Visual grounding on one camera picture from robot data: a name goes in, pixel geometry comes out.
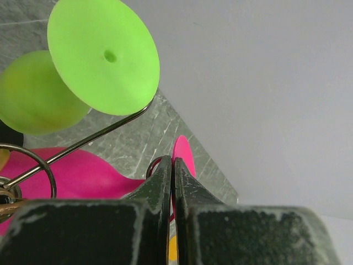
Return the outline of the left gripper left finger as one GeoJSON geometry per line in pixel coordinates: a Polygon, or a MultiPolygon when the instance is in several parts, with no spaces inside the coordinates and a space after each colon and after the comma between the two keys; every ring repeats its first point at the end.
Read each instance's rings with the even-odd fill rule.
{"type": "Polygon", "coordinates": [[[172,159],[118,200],[33,200],[14,215],[2,264],[167,264],[172,159]]]}

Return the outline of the pink wine glass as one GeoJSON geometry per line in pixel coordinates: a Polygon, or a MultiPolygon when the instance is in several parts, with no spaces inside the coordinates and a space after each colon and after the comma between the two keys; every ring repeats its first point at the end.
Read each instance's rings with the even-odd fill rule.
{"type": "MultiPolygon", "coordinates": [[[[43,159],[63,151],[64,147],[32,149],[43,159]]],[[[196,170],[192,149],[185,136],[179,136],[173,147],[172,161],[182,158],[193,177],[196,170]]],[[[36,161],[20,152],[13,152],[1,176],[13,178],[34,167],[36,161]]],[[[59,199],[118,199],[133,192],[145,179],[131,179],[119,173],[106,160],[79,149],[50,166],[57,185],[59,199]]],[[[19,187],[27,199],[45,199],[51,194],[45,171],[34,174],[19,187]]]]}

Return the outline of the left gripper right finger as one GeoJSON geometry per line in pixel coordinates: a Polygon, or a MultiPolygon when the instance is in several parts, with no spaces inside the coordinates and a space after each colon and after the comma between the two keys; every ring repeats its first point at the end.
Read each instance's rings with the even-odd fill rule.
{"type": "Polygon", "coordinates": [[[230,206],[174,162],[179,264],[339,264],[321,219],[287,206],[230,206]]]}

